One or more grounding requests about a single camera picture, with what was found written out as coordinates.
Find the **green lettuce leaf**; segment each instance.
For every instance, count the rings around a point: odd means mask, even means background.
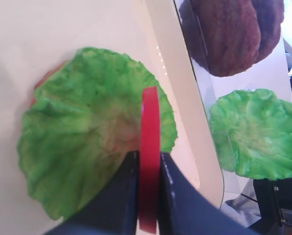
[[[19,166],[28,194],[52,219],[66,219],[111,179],[126,153],[139,149],[142,92],[157,86],[161,150],[177,138],[167,95],[128,55],[87,47],[35,91],[23,117]]]
[[[270,180],[292,177],[292,104],[274,92],[234,91],[210,109],[222,168]]]

